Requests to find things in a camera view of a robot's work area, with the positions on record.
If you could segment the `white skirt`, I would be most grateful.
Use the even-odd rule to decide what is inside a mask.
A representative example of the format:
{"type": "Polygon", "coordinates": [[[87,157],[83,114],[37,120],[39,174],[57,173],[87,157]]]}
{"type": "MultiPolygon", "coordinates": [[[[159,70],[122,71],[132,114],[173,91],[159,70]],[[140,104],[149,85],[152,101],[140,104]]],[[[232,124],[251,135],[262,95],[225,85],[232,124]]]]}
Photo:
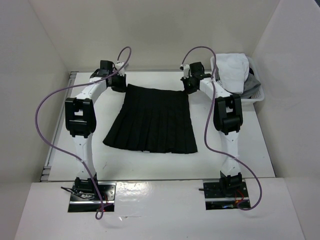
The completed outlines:
{"type": "Polygon", "coordinates": [[[249,60],[244,53],[216,55],[220,85],[228,92],[242,94],[249,76],[249,60]]]}

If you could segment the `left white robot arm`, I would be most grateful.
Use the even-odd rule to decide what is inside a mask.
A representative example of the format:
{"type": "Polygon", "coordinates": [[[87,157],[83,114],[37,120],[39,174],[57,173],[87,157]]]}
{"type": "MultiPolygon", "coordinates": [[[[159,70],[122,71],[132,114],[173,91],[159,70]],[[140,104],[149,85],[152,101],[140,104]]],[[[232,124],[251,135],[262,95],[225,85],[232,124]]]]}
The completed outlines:
{"type": "Polygon", "coordinates": [[[84,89],[64,103],[65,126],[75,144],[75,155],[80,158],[73,193],[88,200],[98,199],[100,188],[93,163],[92,138],[97,127],[94,105],[101,94],[111,88],[123,93],[126,90],[125,62],[101,60],[84,89]]]}

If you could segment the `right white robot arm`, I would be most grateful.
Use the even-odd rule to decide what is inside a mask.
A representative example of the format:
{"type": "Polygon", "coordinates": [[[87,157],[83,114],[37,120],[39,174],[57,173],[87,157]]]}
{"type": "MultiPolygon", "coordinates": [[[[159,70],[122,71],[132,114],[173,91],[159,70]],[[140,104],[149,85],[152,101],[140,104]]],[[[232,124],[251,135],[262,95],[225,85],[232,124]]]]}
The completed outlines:
{"type": "Polygon", "coordinates": [[[221,141],[221,150],[215,153],[225,156],[220,169],[219,185],[207,187],[205,191],[215,193],[219,198],[231,197],[242,185],[243,177],[237,158],[238,138],[243,124],[241,97],[226,91],[210,73],[205,73],[201,62],[182,64],[184,90],[187,94],[201,91],[211,100],[204,138],[207,137],[209,123],[213,122],[221,141]]]}

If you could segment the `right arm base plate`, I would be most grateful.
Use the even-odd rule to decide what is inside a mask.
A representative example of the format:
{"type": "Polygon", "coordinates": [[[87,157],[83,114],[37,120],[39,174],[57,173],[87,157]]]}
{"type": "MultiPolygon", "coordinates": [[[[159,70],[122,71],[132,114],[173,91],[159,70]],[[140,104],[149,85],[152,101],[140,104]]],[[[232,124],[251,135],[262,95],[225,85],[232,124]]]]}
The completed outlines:
{"type": "Polygon", "coordinates": [[[246,182],[223,193],[217,179],[204,180],[203,186],[198,189],[204,193],[206,210],[248,209],[251,207],[246,182]]]}

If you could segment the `grey skirt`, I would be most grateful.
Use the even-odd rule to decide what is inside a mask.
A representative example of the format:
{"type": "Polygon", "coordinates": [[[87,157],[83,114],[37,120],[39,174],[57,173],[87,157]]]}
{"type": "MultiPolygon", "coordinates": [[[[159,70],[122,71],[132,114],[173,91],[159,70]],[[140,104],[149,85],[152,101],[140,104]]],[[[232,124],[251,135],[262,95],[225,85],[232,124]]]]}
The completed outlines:
{"type": "Polygon", "coordinates": [[[240,95],[242,99],[250,99],[260,89],[261,83],[255,76],[255,73],[251,67],[249,67],[249,73],[246,81],[243,85],[243,92],[235,92],[240,95]]]}

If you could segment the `black skirt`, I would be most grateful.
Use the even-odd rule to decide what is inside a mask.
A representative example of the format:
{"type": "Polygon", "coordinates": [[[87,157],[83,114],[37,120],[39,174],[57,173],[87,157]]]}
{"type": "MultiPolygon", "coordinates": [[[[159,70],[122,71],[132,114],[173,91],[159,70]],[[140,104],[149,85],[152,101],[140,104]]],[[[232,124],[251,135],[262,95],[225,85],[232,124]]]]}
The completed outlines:
{"type": "Polygon", "coordinates": [[[103,144],[129,151],[196,153],[189,96],[181,90],[128,84],[121,110],[103,144]]]}

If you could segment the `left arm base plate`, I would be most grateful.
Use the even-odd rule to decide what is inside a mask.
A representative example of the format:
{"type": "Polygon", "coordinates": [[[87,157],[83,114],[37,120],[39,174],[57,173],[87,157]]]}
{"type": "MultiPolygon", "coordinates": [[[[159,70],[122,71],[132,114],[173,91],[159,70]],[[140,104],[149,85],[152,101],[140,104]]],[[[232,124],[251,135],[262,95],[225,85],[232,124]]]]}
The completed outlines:
{"type": "MultiPolygon", "coordinates": [[[[116,182],[100,181],[98,182],[104,212],[113,212],[115,210],[116,182]]],[[[68,212],[69,213],[86,213],[96,212],[101,207],[101,201],[95,188],[93,190],[78,190],[75,185],[72,187],[60,187],[70,194],[68,212]]]]}

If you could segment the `white plastic basket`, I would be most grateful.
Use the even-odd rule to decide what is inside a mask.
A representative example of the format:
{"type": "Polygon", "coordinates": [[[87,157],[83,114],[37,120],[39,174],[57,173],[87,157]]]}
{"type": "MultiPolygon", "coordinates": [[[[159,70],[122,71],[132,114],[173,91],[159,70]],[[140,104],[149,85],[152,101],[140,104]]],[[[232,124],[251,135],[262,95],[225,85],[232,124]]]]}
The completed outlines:
{"type": "MultiPolygon", "coordinates": [[[[249,67],[251,67],[251,68],[253,69],[255,77],[256,77],[256,78],[258,79],[258,81],[261,83],[260,77],[259,77],[259,75],[258,75],[258,71],[257,71],[257,68],[256,68],[256,65],[255,65],[253,59],[250,58],[250,57],[248,57],[248,56],[246,56],[246,57],[247,57],[247,59],[248,59],[248,61],[249,61],[249,67]]],[[[211,65],[212,68],[215,67],[215,66],[217,67],[217,57],[214,57],[214,56],[213,56],[213,57],[210,58],[210,65],[211,65]]],[[[232,92],[229,92],[229,91],[225,90],[225,89],[221,86],[218,67],[217,67],[217,76],[214,77],[214,80],[215,80],[214,85],[215,85],[215,87],[216,87],[216,96],[217,96],[217,97],[228,97],[228,96],[230,96],[231,94],[235,94],[235,93],[232,93],[232,92]]],[[[249,99],[243,99],[243,98],[241,98],[241,102],[242,102],[243,105],[250,105],[250,104],[253,104],[253,103],[255,103],[255,102],[260,102],[260,101],[262,101],[262,100],[264,99],[264,97],[265,97],[265,95],[264,95],[263,88],[262,88],[262,84],[261,84],[261,86],[260,86],[260,88],[259,88],[259,91],[258,91],[256,94],[254,94],[254,95],[253,95],[251,98],[249,98],[249,99]]]]}

